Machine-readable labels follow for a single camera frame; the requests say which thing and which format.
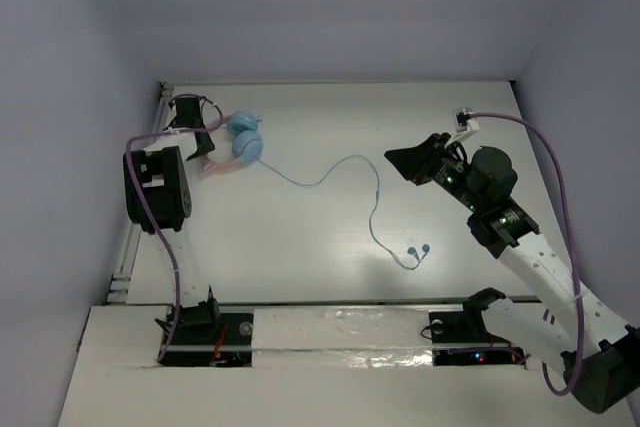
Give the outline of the pink blue cat-ear headphones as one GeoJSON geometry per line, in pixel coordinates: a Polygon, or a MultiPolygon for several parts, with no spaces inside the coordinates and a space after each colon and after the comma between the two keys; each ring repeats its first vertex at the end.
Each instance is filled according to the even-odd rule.
{"type": "Polygon", "coordinates": [[[214,160],[210,153],[200,158],[200,175],[203,177],[236,171],[260,159],[263,153],[264,141],[259,132],[260,116],[248,112],[236,111],[224,115],[221,108],[212,104],[217,117],[207,122],[205,127],[210,140],[215,140],[218,132],[225,130],[223,137],[231,141],[228,160],[214,160]]]}

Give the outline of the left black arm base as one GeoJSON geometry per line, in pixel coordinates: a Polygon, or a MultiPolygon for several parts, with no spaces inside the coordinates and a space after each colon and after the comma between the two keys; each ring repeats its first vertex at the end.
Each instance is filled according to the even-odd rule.
{"type": "Polygon", "coordinates": [[[252,311],[221,311],[215,299],[180,309],[179,323],[160,364],[165,367],[250,367],[252,311]]]}

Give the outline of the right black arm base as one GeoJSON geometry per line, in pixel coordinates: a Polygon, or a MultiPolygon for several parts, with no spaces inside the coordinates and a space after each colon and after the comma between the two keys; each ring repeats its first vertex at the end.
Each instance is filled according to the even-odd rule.
{"type": "Polygon", "coordinates": [[[525,367],[529,356],[506,339],[490,334],[482,319],[490,305],[505,299],[504,293],[486,288],[464,300],[461,310],[430,313],[420,336],[434,347],[434,365],[525,367]]]}

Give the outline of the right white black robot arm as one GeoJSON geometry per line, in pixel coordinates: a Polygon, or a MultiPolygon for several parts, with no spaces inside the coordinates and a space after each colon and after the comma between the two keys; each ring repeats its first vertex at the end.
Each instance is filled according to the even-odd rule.
{"type": "Polygon", "coordinates": [[[474,239],[522,280],[555,319],[531,317],[505,294],[469,297],[461,325],[470,338],[511,341],[562,376],[571,395],[602,414],[639,387],[639,330],[609,309],[553,251],[538,224],[512,198],[517,174],[495,147],[468,156],[447,133],[385,158],[416,186],[433,182],[471,212],[474,239]]]}

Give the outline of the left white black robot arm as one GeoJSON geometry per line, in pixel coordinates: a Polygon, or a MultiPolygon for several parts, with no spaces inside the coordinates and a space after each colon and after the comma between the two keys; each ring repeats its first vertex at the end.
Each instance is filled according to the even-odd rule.
{"type": "Polygon", "coordinates": [[[204,106],[210,105],[222,119],[222,111],[209,98],[179,94],[167,105],[173,118],[161,131],[134,136],[123,153],[125,205],[129,220],[157,237],[169,259],[173,281],[173,313],[182,307],[182,272],[178,247],[170,240],[182,231],[192,212],[186,164],[215,150],[212,129],[205,125],[204,106]]]}

